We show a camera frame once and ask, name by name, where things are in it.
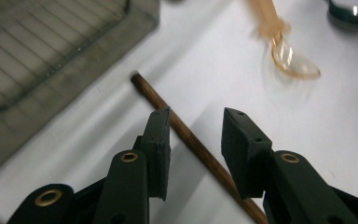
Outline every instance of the white table surface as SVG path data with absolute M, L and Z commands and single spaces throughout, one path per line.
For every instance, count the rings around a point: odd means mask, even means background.
M 232 107 L 274 150 L 305 156 L 328 184 L 358 197 L 358 33 L 330 23 L 325 1 L 274 2 L 292 25 L 288 42 L 320 79 L 275 74 L 246 0 L 163 0 L 159 28 L 0 168 L 0 222 L 46 184 L 79 191 L 105 177 L 113 156 L 132 147 L 153 111 L 130 83 L 135 70 L 222 164 L 223 110 Z M 252 223 L 173 131 L 171 148 L 167 201 L 150 200 L 150 223 Z

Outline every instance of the wooden chopstick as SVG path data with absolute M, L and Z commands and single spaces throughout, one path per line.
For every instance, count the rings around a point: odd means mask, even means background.
M 131 77 L 132 84 L 147 99 L 147 101 L 156 109 L 165 108 L 167 103 L 153 90 L 147 81 L 136 74 Z M 235 183 L 228 171 L 219 163 L 219 161 L 211 154 L 211 152 L 202 144 L 202 142 L 193 134 L 190 129 L 182 122 L 182 120 L 171 110 L 171 127 L 178 134 L 179 138 L 191 151 L 199 158 L 199 160 L 208 168 L 208 170 L 216 177 L 225 190 L 237 202 L 237 204 L 252 218 L 255 223 L 267 224 L 267 217 L 252 199 L 243 201 L 238 193 Z

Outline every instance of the wooden stick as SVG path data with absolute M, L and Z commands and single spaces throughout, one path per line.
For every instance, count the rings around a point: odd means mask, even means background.
M 167 103 L 156 93 L 153 88 L 144 80 L 141 75 L 136 74 L 131 78 L 132 84 L 156 109 L 167 107 Z M 255 204 L 252 199 L 243 201 L 235 187 L 235 183 L 228 171 L 219 163 L 211 152 L 202 144 L 202 142 L 193 134 L 181 119 L 171 110 L 171 127 L 178 134 L 180 139 L 188 148 L 199 158 L 208 170 L 216 177 L 220 184 L 232 196 L 237 204 L 253 219 L 255 223 L 267 224 L 266 215 Z

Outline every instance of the wire rack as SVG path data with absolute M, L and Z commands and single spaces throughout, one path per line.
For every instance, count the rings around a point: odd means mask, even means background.
M 1 0 L 0 164 L 157 24 L 157 0 Z

